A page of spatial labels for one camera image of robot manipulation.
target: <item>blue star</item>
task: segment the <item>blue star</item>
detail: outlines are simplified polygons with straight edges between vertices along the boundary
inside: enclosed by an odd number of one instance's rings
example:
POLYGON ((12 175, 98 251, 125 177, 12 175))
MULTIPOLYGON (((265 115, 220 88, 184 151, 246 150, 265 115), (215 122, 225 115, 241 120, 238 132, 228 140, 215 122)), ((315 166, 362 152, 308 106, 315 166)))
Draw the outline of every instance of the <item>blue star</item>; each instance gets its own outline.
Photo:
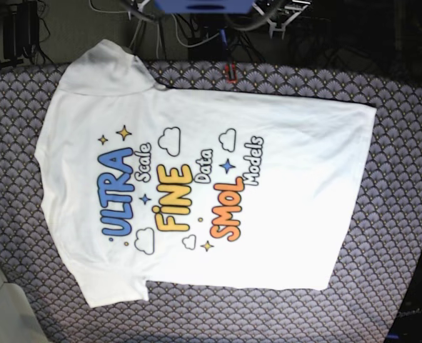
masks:
POLYGON ((147 197, 147 195, 144 195, 142 198, 139 198, 140 200, 142 200, 143 202, 144 202, 144 205, 145 204, 147 204, 147 202, 149 201, 149 200, 151 200, 151 199, 149 199, 148 197, 147 197))
POLYGON ((227 173, 227 174, 228 174, 228 171, 229 171, 231 168, 235 168, 235 166, 232 166, 232 165, 230 164, 230 160, 229 160, 229 159, 226 159, 225 164, 221 164, 220 166, 222 166, 223 168, 225 168, 225 171, 226 171, 226 173, 227 173))

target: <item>white t-shirt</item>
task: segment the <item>white t-shirt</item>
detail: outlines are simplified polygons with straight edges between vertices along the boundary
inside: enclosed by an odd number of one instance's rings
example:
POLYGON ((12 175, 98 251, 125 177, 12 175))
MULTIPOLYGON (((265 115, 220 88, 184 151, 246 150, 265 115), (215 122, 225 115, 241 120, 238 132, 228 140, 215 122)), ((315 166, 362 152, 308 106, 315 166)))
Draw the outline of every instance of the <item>white t-shirt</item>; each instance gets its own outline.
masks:
POLYGON ((42 208, 90 307, 146 280, 325 289, 375 109, 167 89, 102 41, 72 63, 36 147, 42 208))

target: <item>gray fabric surface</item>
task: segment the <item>gray fabric surface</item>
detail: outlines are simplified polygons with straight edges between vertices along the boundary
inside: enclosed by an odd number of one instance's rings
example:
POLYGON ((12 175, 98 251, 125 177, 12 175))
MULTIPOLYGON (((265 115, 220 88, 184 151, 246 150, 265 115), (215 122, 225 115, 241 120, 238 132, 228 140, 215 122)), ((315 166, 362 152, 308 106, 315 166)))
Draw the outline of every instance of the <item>gray fabric surface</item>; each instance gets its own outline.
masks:
MULTIPOLYGON (((149 68, 176 88, 314 96, 377 107, 358 201, 329 288, 278 292, 149 282, 150 302, 90 309, 44 221, 33 156, 66 66, 19 68, 0 73, 0 264, 9 281, 25 290, 49 339, 382 342, 422 247, 422 88, 268 64, 239 64, 235 85, 225 81, 223 64, 155 62, 149 68)), ((273 263, 281 273, 282 261, 273 263)))

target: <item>gray object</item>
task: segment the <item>gray object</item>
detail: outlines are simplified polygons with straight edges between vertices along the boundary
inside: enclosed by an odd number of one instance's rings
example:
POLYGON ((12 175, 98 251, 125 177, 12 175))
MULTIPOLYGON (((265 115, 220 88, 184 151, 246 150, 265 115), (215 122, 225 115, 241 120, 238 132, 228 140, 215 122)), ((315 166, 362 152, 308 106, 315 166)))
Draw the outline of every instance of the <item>gray object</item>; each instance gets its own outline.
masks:
POLYGON ((0 270, 0 343, 47 343, 24 291, 0 270))
MULTIPOLYGON (((383 342, 422 247, 422 87, 269 64, 238 64, 237 84, 226 82, 221 63, 159 61, 149 68, 158 81, 175 88, 313 96, 378 109, 360 193, 329 288, 272 291, 149 282, 150 302, 90 309, 47 230, 33 156, 66 66, 3 71, 0 263, 8 280, 25 290, 49 339, 383 342)), ((282 273, 282 261, 272 263, 282 273)))

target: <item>blue device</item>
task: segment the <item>blue device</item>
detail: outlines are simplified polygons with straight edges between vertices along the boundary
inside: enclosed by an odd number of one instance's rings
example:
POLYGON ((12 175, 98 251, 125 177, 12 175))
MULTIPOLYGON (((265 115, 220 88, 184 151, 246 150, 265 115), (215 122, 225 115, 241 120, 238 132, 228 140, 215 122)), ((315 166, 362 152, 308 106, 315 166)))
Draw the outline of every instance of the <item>blue device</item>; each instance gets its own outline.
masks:
POLYGON ((165 13, 248 13, 254 0, 155 0, 165 13))

